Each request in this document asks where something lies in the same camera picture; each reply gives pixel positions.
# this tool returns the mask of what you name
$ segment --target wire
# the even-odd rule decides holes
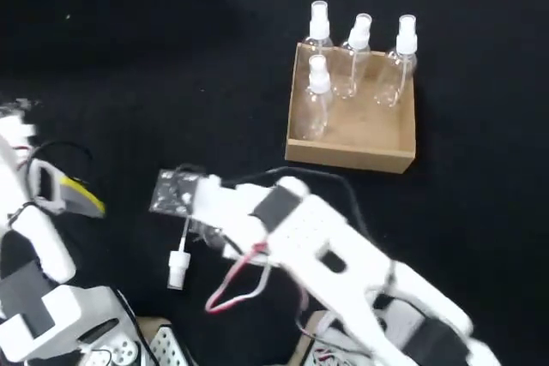
[[[30,152],[32,150],[32,148],[30,146],[13,146],[12,149],[14,150],[27,150],[28,152]],[[17,165],[17,169],[16,170],[20,170],[25,164],[27,163],[27,160],[23,160],[20,164]]]
[[[48,147],[52,146],[68,146],[68,147],[74,147],[76,149],[79,149],[84,154],[86,154],[87,158],[89,159],[89,162],[91,163],[94,160],[94,156],[90,152],[90,150],[87,147],[84,147],[83,145],[80,145],[78,143],[75,143],[73,141],[47,141],[46,143],[35,147],[32,152],[27,157],[27,167],[25,168],[25,175],[23,178],[23,181],[25,183],[25,189],[27,189],[28,195],[31,198],[31,200],[34,199],[33,191],[31,188],[31,184],[29,182],[30,178],[30,170],[31,170],[31,164],[33,163],[33,160],[36,159],[36,157],[41,153],[44,152],[44,150]]]
[[[314,169],[307,169],[304,167],[295,167],[295,166],[281,166],[276,167],[274,169],[269,169],[268,171],[262,171],[259,173],[254,173],[250,175],[246,175],[243,177],[237,177],[235,179],[227,180],[224,182],[227,186],[235,186],[237,184],[246,183],[252,180],[257,180],[261,177],[267,177],[267,176],[273,176],[278,175],[282,172],[297,172],[297,173],[303,173],[305,175],[312,175],[312,176],[318,176],[318,177],[324,177],[324,178],[330,178],[333,179],[343,186],[345,191],[347,192],[347,195],[349,197],[349,202],[351,204],[353,216],[356,220],[357,225],[357,231],[364,236],[366,239],[368,239],[370,242],[373,243],[370,231],[368,230],[364,216],[362,215],[362,212],[360,211],[359,202],[357,200],[357,196],[354,192],[353,186],[349,183],[349,181],[344,178],[341,175],[336,175],[334,173],[330,173],[328,171],[316,171]]]
[[[19,209],[17,209],[14,213],[12,214],[9,214],[8,215],[8,227],[10,229],[13,229],[12,228],[12,225],[19,219],[19,217],[21,216],[21,214],[25,211],[25,209],[29,206],[34,206],[36,208],[38,208],[40,211],[42,211],[42,208],[40,206],[38,206],[34,201],[26,201],[25,203],[22,204],[21,207],[19,207]]]
[[[153,351],[151,351],[151,346],[148,345],[147,340],[145,339],[145,336],[143,336],[143,332],[139,328],[139,323],[137,323],[136,316],[134,315],[134,312],[131,310],[130,305],[126,301],[126,298],[124,297],[122,292],[119,291],[118,289],[115,289],[115,288],[111,288],[111,289],[114,292],[114,295],[117,297],[120,304],[122,305],[124,312],[126,312],[126,315],[128,315],[128,317],[130,318],[130,321],[133,324],[134,329],[136,330],[137,338],[140,340],[142,346],[145,348],[145,351],[152,359],[154,366],[160,366],[160,362],[154,356]]]
[[[295,279],[294,279],[294,281],[295,281],[296,286],[299,289],[299,295],[300,295],[298,311],[295,315],[295,324],[298,327],[299,331],[302,334],[304,334],[305,336],[307,336],[309,339],[315,340],[316,342],[322,343],[323,345],[330,346],[330,347],[332,347],[332,348],[334,348],[338,351],[343,351],[343,352],[348,353],[350,355],[360,355],[360,356],[371,358],[370,353],[367,353],[365,351],[356,351],[356,350],[352,350],[352,349],[347,349],[346,347],[337,345],[337,344],[332,343],[332,342],[328,342],[327,340],[318,337],[315,333],[308,332],[303,327],[303,325],[301,324],[301,315],[309,307],[309,293]]]
[[[237,243],[232,240],[229,236],[225,234],[221,234],[221,237],[223,237],[223,240],[229,244],[239,255],[243,255],[244,251],[240,248],[240,246],[237,245]]]
[[[210,296],[208,301],[206,302],[205,309],[208,313],[216,314],[216,313],[223,312],[227,309],[230,309],[235,304],[238,304],[240,302],[243,302],[244,300],[252,299],[253,297],[259,296],[265,290],[265,287],[268,282],[268,277],[271,272],[271,266],[268,263],[263,268],[261,278],[259,279],[259,283],[257,284],[256,289],[254,289],[250,293],[233,297],[225,301],[224,303],[220,303],[214,306],[215,303],[219,300],[219,298],[223,295],[226,288],[231,284],[232,280],[240,273],[242,268],[246,266],[256,255],[258,255],[261,251],[264,251],[266,248],[267,248],[266,243],[255,244],[250,252],[248,252],[246,255],[242,255],[240,259],[238,259],[231,266],[229,271],[226,273],[225,278],[223,279],[223,282],[221,283],[221,285],[214,291],[214,293],[212,293],[212,296]]]

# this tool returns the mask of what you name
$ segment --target black tablecloth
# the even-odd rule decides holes
[[[149,213],[151,191],[159,168],[181,162],[223,177],[285,163],[311,1],[1,0],[1,100],[35,102],[37,141],[90,147],[103,177],[104,221],[56,219],[75,283],[117,285],[137,314],[169,318],[201,365],[287,361],[297,294],[277,272],[259,298],[206,315],[230,263],[202,243],[189,245],[184,291],[166,290],[183,222]],[[327,1],[336,41],[358,12],[374,17],[374,50],[393,45],[400,14],[418,17],[417,159],[402,176],[337,170],[377,242],[460,304],[503,363],[546,363],[549,3]],[[78,153],[49,154],[87,174]],[[336,187],[309,182],[348,213]],[[5,267],[31,257],[17,239],[3,251]],[[257,275],[248,269],[240,287]]]

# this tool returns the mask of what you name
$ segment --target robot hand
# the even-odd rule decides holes
[[[90,366],[158,364],[119,291],[63,285],[75,263],[45,211],[103,217],[105,207],[58,168],[29,158],[33,134],[20,115],[0,117],[0,241],[17,231],[39,257],[0,281],[3,354],[23,362],[80,350]]]
[[[486,345],[471,338],[473,324],[463,310],[358,234],[298,179],[283,177],[272,188],[244,184],[228,189],[216,176],[179,175],[160,173],[152,211],[214,228],[230,239],[225,249],[232,252],[226,255],[242,253],[249,261],[255,247],[263,245],[266,256],[257,261],[286,270],[337,317],[373,364],[499,365]],[[325,264],[327,255],[342,267]],[[398,344],[389,339],[373,308],[381,296],[408,303],[422,314],[423,321]]]

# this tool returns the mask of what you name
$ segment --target white nozzle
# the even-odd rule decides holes
[[[183,289],[185,272],[187,272],[189,262],[190,254],[186,252],[173,250],[170,253],[170,274],[168,277],[168,289],[176,289],[178,291],[181,291]]]
[[[399,22],[398,36],[396,36],[396,51],[403,55],[412,55],[418,50],[418,36],[415,33],[415,16],[401,16]]]
[[[370,26],[371,26],[371,16],[366,13],[361,13],[357,15],[356,20],[354,21],[354,26],[351,29],[349,34],[349,45],[360,51],[368,47],[370,43]]]
[[[326,93],[331,87],[329,79],[328,67],[326,66],[326,57],[323,55],[315,55],[309,59],[309,88],[314,93]]]
[[[329,38],[328,4],[323,0],[311,3],[309,37],[317,40]]]

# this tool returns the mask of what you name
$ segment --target black cable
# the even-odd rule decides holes
[[[177,197],[181,197],[181,193],[179,193],[179,185],[178,184],[174,185],[174,181],[176,181],[178,179],[178,175],[182,171],[191,171],[191,172],[196,173],[198,175],[205,175],[206,174],[206,169],[204,169],[202,166],[199,166],[199,165],[193,165],[192,163],[182,163],[181,165],[176,167],[175,170],[173,171],[172,179],[170,179],[171,180],[170,184],[175,187],[175,193],[176,193]]]
[[[111,364],[111,361],[112,361],[112,352],[111,351],[108,351],[107,349],[92,349],[92,351],[106,351],[109,354],[109,360],[105,364],[107,364],[107,365]]]
[[[251,175],[231,179],[231,180],[225,181],[223,183],[227,186],[234,186],[236,184],[246,183],[246,182],[249,182],[251,180],[257,180],[258,178],[261,178],[261,177],[273,176],[273,175],[277,175],[277,174],[280,174],[282,172],[287,172],[287,171],[303,173],[305,175],[308,174],[308,175],[312,175],[312,176],[330,178],[330,179],[333,179],[333,180],[341,183],[343,185],[343,188],[347,192],[348,197],[349,197],[349,201],[351,203],[351,208],[352,208],[352,211],[353,211],[353,216],[356,220],[357,231],[362,236],[364,236],[366,239],[373,242],[372,238],[371,238],[370,231],[368,231],[368,228],[366,227],[364,216],[362,215],[362,212],[360,211],[359,202],[357,200],[356,194],[354,193],[353,186],[351,186],[349,181],[346,180],[343,176],[336,175],[334,173],[330,173],[330,172],[327,172],[327,171],[315,171],[314,169],[307,169],[307,168],[304,168],[304,167],[281,166],[281,167],[276,167],[274,169],[270,169],[268,171],[262,171],[260,173],[254,173],[254,174],[251,174]]]
[[[299,302],[298,311],[296,312],[294,320],[295,320],[295,325],[297,326],[297,328],[299,329],[301,334],[307,336],[309,339],[315,340],[316,342],[322,343],[323,345],[333,347],[334,349],[336,349],[338,351],[342,351],[342,352],[347,353],[349,355],[360,355],[360,356],[364,356],[366,358],[371,358],[370,353],[367,353],[365,351],[357,351],[357,350],[347,349],[346,347],[337,345],[335,343],[328,342],[327,340],[318,337],[315,333],[307,332],[307,330],[303,327],[303,324],[301,323],[301,316],[303,315],[303,312],[307,309],[307,306],[308,306],[308,298],[306,299],[306,302],[307,302],[306,303],[305,302],[305,296],[306,295],[303,296],[302,293],[307,293],[307,291],[305,291],[305,289],[302,290],[302,286],[300,286],[297,282],[295,282],[295,285],[299,289],[299,295],[301,296],[301,301]]]
[[[243,255],[244,251],[232,240],[229,236],[222,234],[221,237],[223,237],[223,240],[229,244],[239,255]]]
[[[26,167],[25,167],[25,174],[24,174],[24,178],[23,178],[23,182],[25,183],[25,189],[27,190],[28,195],[31,198],[31,200],[34,199],[31,184],[29,182],[31,164],[33,163],[33,160],[36,159],[36,157],[40,153],[44,152],[45,149],[47,149],[48,147],[52,147],[52,146],[74,147],[74,148],[79,149],[80,151],[82,151],[84,154],[86,154],[87,158],[89,159],[90,164],[94,160],[94,156],[92,155],[92,153],[90,152],[90,150],[87,147],[85,147],[83,145],[80,145],[78,143],[75,143],[73,141],[47,141],[46,143],[43,143],[40,146],[35,147],[27,157],[27,164],[26,164]]]
[[[126,315],[130,318],[131,323],[134,326],[134,329],[137,333],[137,338],[140,340],[142,346],[145,348],[145,351],[150,356],[150,358],[153,360],[154,366],[160,366],[160,362],[158,359],[154,356],[153,351],[151,351],[151,346],[148,345],[147,340],[145,339],[145,336],[143,336],[143,332],[139,328],[139,323],[137,323],[136,316],[134,315],[133,311],[131,310],[131,307],[128,305],[128,302],[126,302],[126,299],[124,298],[124,295],[115,288],[111,288],[114,295],[117,297],[118,301],[122,305],[122,308],[124,309],[124,312],[126,312]]]
[[[8,227],[10,229],[13,229],[13,227],[11,226],[19,219],[19,216],[21,216],[21,213],[23,213],[23,211],[29,206],[34,206],[38,208],[40,211],[42,211],[42,208],[38,206],[34,201],[26,201],[14,213],[8,215]]]

